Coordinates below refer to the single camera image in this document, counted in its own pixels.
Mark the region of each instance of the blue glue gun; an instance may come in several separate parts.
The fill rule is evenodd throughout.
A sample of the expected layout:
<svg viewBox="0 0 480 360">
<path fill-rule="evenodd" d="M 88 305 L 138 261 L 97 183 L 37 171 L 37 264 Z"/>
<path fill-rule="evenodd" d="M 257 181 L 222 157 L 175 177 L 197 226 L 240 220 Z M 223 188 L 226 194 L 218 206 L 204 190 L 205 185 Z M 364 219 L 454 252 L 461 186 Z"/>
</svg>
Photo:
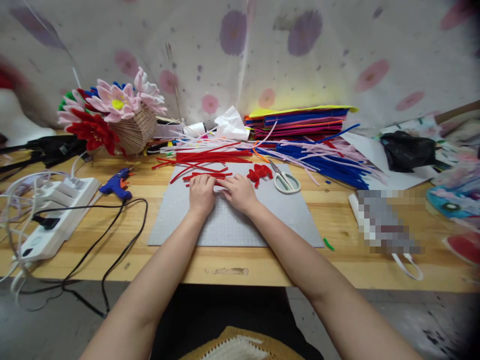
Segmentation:
<svg viewBox="0 0 480 360">
<path fill-rule="evenodd" d="M 120 170 L 113 175 L 105 185 L 100 187 L 98 191 L 105 195 L 115 193 L 121 200 L 130 200 L 132 198 L 132 193 L 124 190 L 129 184 L 128 182 L 125 182 L 125 180 L 134 174 L 133 172 L 130 172 L 130 170 L 130 167 Z"/>
</svg>

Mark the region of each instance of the floral backdrop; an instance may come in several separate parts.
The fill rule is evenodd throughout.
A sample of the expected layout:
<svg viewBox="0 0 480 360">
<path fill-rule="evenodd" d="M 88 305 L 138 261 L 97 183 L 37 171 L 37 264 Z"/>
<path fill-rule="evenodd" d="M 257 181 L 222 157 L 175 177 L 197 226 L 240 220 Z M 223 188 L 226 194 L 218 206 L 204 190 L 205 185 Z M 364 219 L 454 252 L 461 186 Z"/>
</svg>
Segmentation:
<svg viewBox="0 0 480 360">
<path fill-rule="evenodd" d="M 7 0 L 0 68 L 25 113 L 56 127 L 73 69 L 87 89 L 141 66 L 189 124 L 231 105 L 342 104 L 379 128 L 480 98 L 478 22 L 466 0 Z"/>
</svg>

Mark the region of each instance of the stack of felt sheets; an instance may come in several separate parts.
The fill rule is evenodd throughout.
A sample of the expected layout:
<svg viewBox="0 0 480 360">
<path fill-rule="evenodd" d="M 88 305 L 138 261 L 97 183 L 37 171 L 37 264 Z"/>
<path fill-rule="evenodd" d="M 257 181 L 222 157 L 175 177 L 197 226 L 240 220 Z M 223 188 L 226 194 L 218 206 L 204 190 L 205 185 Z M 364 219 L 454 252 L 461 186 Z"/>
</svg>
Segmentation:
<svg viewBox="0 0 480 360">
<path fill-rule="evenodd" d="M 245 125 L 254 129 L 255 139 L 334 135 L 342 130 L 350 106 L 317 106 L 284 111 L 254 111 L 245 117 Z"/>
</svg>

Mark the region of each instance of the flower bouquet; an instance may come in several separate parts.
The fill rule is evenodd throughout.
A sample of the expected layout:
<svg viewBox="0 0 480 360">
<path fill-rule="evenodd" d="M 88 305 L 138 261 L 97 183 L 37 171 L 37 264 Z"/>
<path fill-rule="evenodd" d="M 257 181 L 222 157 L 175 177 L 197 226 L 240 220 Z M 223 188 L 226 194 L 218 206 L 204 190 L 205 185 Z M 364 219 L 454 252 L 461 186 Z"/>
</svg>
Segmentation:
<svg viewBox="0 0 480 360">
<path fill-rule="evenodd" d="M 165 115 L 164 97 L 139 67 L 134 85 L 98 79 L 90 90 L 74 89 L 58 107 L 58 123 L 86 140 L 91 151 L 104 146 L 110 155 L 141 152 L 151 139 L 157 115 Z"/>
</svg>

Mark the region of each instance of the cutting mat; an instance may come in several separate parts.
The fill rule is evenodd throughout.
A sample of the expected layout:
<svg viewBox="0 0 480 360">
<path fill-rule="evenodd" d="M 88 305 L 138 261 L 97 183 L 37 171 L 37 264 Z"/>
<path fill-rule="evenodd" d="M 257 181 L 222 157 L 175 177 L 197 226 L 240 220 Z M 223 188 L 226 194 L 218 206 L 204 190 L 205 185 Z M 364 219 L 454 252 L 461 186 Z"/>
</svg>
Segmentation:
<svg viewBox="0 0 480 360">
<path fill-rule="evenodd" d="M 244 176 L 249 173 L 249 169 L 253 168 L 251 163 L 229 162 L 227 166 L 229 173 Z M 278 163 L 277 166 L 283 172 L 290 173 L 287 164 Z M 221 170 L 223 165 L 214 163 L 208 167 Z M 176 166 L 172 178 L 183 169 L 183 166 Z M 148 245 L 162 245 L 189 210 L 189 188 L 185 187 L 185 184 L 181 176 L 168 186 L 155 225 L 151 230 Z M 221 189 L 223 188 L 219 186 L 214 188 L 216 193 Z M 324 247 L 322 238 L 301 193 L 282 194 L 275 188 L 273 180 L 270 179 L 261 179 L 255 192 L 262 204 L 313 247 Z M 250 219 L 232 207 L 221 193 L 216 196 L 215 207 L 205 221 L 197 245 L 212 247 L 268 246 Z"/>
</svg>

